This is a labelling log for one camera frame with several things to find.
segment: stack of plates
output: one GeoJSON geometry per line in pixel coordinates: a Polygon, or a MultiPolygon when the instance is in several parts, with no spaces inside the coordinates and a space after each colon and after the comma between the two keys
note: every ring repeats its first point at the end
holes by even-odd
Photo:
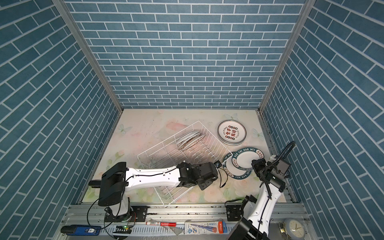
{"type": "Polygon", "coordinates": [[[205,134],[201,135],[200,131],[191,131],[186,135],[178,138],[176,140],[176,145],[178,146],[179,150],[185,151],[188,148],[194,146],[196,143],[200,142],[204,137],[205,134]]]}
{"type": "Polygon", "coordinates": [[[227,120],[220,123],[217,134],[220,141],[231,146],[240,145],[247,136],[245,127],[234,120],[227,120]]]}
{"type": "Polygon", "coordinates": [[[245,147],[237,152],[227,154],[223,159],[223,168],[234,179],[245,179],[252,172],[252,160],[264,157],[262,151],[254,147],[245,147]]]}

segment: dish rack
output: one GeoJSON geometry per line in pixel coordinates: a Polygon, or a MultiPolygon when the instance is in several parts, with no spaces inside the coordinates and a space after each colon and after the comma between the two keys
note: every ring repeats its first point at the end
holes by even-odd
{"type": "MultiPolygon", "coordinates": [[[[161,143],[140,153],[137,158],[143,169],[167,168],[183,161],[191,164],[203,164],[223,160],[227,154],[232,154],[225,145],[217,139],[200,121],[184,128],[161,143]],[[178,150],[176,141],[185,134],[199,130],[205,137],[185,151],[178,150]]],[[[155,187],[162,204],[166,207],[177,201],[193,187],[155,187]]]]}

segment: alarm clock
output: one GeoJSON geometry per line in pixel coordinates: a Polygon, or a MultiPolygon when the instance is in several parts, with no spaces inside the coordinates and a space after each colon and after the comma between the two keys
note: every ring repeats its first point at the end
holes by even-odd
{"type": "Polygon", "coordinates": [[[288,218],[279,222],[281,235],[291,240],[303,240],[305,237],[304,226],[296,219],[288,218]]]}

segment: clock face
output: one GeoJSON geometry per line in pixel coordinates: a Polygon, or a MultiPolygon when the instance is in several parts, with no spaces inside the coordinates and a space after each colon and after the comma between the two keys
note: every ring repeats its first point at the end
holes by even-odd
{"type": "Polygon", "coordinates": [[[292,234],[298,238],[303,238],[305,231],[303,228],[303,225],[299,223],[296,220],[291,220],[289,222],[289,229],[291,230],[292,234]]]}

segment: blue brick wall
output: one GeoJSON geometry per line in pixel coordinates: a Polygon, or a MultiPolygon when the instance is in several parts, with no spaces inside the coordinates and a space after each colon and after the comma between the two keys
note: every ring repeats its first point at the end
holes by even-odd
{"type": "Polygon", "coordinates": [[[124,108],[251,108],[304,0],[66,0],[124,108]]]}
{"type": "Polygon", "coordinates": [[[51,0],[1,0],[0,36],[0,239],[46,239],[118,113],[51,0]]]}
{"type": "Polygon", "coordinates": [[[317,0],[265,109],[321,239],[384,239],[384,2],[317,0]]]}

